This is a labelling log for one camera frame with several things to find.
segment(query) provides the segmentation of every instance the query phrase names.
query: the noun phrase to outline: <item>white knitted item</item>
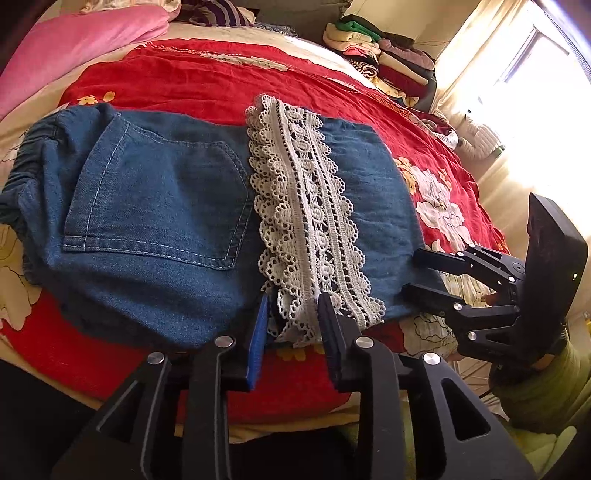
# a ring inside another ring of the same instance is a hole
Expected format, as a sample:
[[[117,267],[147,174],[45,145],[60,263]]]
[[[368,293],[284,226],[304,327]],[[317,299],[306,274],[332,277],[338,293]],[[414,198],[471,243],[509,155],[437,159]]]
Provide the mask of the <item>white knitted item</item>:
[[[335,175],[318,115],[262,95],[247,109],[246,123],[266,247],[259,269],[279,288],[278,309],[287,321],[277,341],[300,346],[320,340],[316,301],[322,291],[360,329],[380,323],[385,305],[369,296],[361,273],[365,257],[354,245],[353,205],[342,195],[345,184]]]

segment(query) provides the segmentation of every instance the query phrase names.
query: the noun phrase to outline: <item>lace fabric layer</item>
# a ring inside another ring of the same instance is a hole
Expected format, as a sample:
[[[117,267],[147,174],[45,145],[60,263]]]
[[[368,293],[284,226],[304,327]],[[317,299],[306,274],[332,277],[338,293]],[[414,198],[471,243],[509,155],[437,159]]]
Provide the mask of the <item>lace fabric layer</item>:
[[[353,205],[343,195],[318,115],[262,95],[247,109],[246,123],[266,247],[259,269],[278,287],[285,321],[277,341],[300,346],[320,340],[316,302],[323,291],[360,329],[380,323],[385,305],[370,296],[361,272],[365,257],[355,246]]]

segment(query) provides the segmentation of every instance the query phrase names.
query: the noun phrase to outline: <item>blue denim fabric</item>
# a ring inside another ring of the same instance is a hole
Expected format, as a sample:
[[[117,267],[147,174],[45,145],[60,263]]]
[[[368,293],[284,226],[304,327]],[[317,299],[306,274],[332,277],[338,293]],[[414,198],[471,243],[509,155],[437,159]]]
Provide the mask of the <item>blue denim fabric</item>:
[[[322,118],[387,319],[401,286],[442,287],[411,265],[423,246],[398,169],[366,125]],[[35,279],[82,331],[194,348],[251,318],[265,278],[245,127],[185,115],[75,106],[31,127],[0,194],[0,222]]]

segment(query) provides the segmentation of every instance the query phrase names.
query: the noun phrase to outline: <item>striped cloth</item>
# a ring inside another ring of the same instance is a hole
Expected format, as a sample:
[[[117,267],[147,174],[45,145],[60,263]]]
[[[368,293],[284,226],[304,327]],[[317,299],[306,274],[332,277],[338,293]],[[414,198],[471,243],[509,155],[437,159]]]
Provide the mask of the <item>striped cloth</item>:
[[[373,65],[361,60],[347,58],[347,56],[343,56],[343,58],[347,60],[353,67],[355,67],[355,70],[361,73],[361,75],[363,75],[365,78],[371,80],[372,78],[378,76],[378,69]]]
[[[246,17],[229,0],[183,0],[177,20],[200,27],[249,27]]]

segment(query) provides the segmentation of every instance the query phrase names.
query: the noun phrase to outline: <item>bed sheet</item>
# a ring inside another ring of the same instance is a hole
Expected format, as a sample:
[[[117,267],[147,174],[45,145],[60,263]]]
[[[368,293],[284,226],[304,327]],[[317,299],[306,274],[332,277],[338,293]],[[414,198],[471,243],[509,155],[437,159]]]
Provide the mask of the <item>bed sheet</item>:
[[[326,116],[370,123],[390,148],[416,200],[421,227],[430,247],[457,251],[467,241],[474,241],[505,249],[502,235],[476,203],[475,183],[461,168],[457,157],[409,121],[404,110],[376,93],[340,57],[315,44],[272,32],[179,27],[182,28],[169,32],[168,36],[200,35],[232,42],[153,42],[130,52],[125,62],[90,68],[86,68],[87,64],[76,69],[38,92],[0,123],[0,149],[8,150],[7,145],[28,126],[54,109],[64,89],[75,80],[63,94],[62,102],[91,105],[108,101],[115,107],[187,113],[225,124],[243,124],[244,109],[257,93],[262,93],[261,85],[264,85],[264,93],[275,94],[288,103],[299,103]],[[89,64],[119,60],[131,48],[119,49]],[[174,65],[177,74],[193,68],[197,76],[193,78],[192,89],[183,90],[181,83],[171,81],[174,75],[171,77],[166,69],[164,74],[154,61],[169,67]],[[126,80],[142,78],[142,72],[149,72],[150,81]],[[229,95],[224,95],[228,89],[222,79],[238,76],[240,91],[229,89]],[[14,156],[15,151],[9,152],[0,166],[3,169],[0,184],[4,183]],[[3,289],[0,297],[5,320],[0,334],[41,374],[78,392],[105,398],[146,352],[82,338],[61,318],[53,299],[24,280],[22,247],[14,233],[4,226],[0,233],[0,273],[4,275],[0,281],[10,287]],[[464,296],[472,304],[478,304],[486,293],[482,285],[468,278],[447,276],[445,281],[452,293]],[[427,315],[380,326],[373,334],[393,350],[412,355],[427,350],[446,355],[455,347],[455,339],[442,319]],[[283,380],[279,388],[278,378]],[[230,398],[230,421],[260,423],[318,416],[338,408],[348,399],[348,395],[332,390],[322,349],[279,349],[265,355],[261,383],[255,394]]]

